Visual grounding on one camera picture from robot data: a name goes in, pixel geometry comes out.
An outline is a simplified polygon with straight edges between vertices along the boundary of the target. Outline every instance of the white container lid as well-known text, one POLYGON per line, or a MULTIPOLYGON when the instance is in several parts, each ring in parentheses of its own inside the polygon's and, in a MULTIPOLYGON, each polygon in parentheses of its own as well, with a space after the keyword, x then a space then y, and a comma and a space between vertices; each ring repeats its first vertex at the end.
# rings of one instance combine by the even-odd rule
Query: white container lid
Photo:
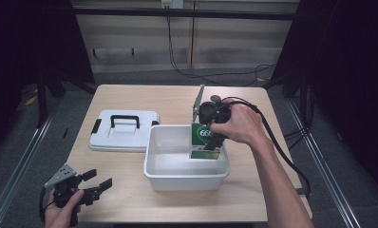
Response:
POLYGON ((98 151, 145 152, 148 133, 159 114, 141 110, 103 110, 94 124, 89 146, 98 151))

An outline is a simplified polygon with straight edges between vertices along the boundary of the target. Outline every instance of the gray floor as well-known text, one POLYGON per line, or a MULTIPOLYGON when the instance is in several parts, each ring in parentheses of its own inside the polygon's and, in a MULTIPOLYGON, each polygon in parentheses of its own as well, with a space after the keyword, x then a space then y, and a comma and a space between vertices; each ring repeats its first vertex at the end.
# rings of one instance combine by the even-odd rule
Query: gray floor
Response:
MULTIPOLYGON (((198 69, 185 72, 197 74, 222 73, 222 72, 247 72, 253 68, 231 69, 198 69)), ((259 77, 265 79, 268 71, 259 77)), ((226 86, 260 86, 266 81, 258 81, 255 74, 230 75, 207 77, 216 83, 201 79, 191 79, 179 75, 174 70, 134 71, 125 73, 97 73, 97 85, 101 84, 146 84, 146 85, 199 85, 205 83, 208 86, 217 84, 226 86)), ((43 183, 66 161, 70 149, 77 137, 80 125, 92 100, 92 95, 80 90, 73 85, 65 84, 66 96, 59 102, 59 107, 54 112, 53 119, 47 134, 38 147, 32 162, 21 179, 18 190, 10 202, 6 214, 0 223, 0 227, 43 227, 38 218, 38 198, 43 183)), ((275 86, 268 90, 275 114, 284 134, 296 129, 296 124, 281 93, 281 86, 275 86)), ((57 100, 50 98, 49 107, 54 106, 57 100)), ((0 146, 0 194, 7 184, 14 167, 28 146, 30 138, 35 132, 37 124, 37 103, 30 106, 20 104, 14 114, 13 128, 0 146)), ((333 175, 336 177, 345 197, 350 202, 353 212, 361 227, 378 227, 378 186, 364 169, 355 161, 352 151, 346 144, 337 138, 337 132, 330 120, 320 112, 317 107, 312 124, 312 134, 315 137, 325 160, 333 175)), ((291 150, 294 163, 304 171, 312 184, 312 196, 309 199, 313 212, 312 221, 315 227, 347 227, 340 215, 336 204, 324 183, 316 164, 314 163, 308 147, 303 141, 291 150)), ((184 225, 194 227, 204 224, 184 225)), ((114 224, 81 223, 79 227, 113 227, 114 224)), ((173 227, 182 224, 122 224, 118 227, 173 227)), ((218 227, 267 227, 260 224, 214 224, 218 227)))

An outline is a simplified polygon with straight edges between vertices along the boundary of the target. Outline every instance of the person's hand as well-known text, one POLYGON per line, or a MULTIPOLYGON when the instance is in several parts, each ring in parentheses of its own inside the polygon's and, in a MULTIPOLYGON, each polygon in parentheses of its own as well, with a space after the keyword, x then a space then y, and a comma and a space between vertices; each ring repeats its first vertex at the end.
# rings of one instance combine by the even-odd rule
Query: person's hand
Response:
MULTIPOLYGON (((49 200, 48 203, 53 202, 53 192, 52 190, 49 194, 49 200)), ((48 228, 66 228, 70 227, 70 218, 71 213, 73 211, 73 208, 76 207, 76 205, 79 203, 80 199, 85 194, 85 191, 80 189, 77 191, 68 201, 68 203, 65 205, 64 208, 59 208, 55 205, 55 203, 52 203, 47 207, 47 210, 45 212, 45 226, 48 228)), ((77 212, 79 213, 81 211, 81 207, 76 207, 77 212)))
MULTIPOLYGON (((223 102, 227 104, 233 101, 233 99, 227 99, 223 102)), ((256 143, 264 146, 271 144, 264 132, 261 116, 242 104, 231 106, 231 118, 227 123, 212 123, 210 129, 238 143, 256 143)))

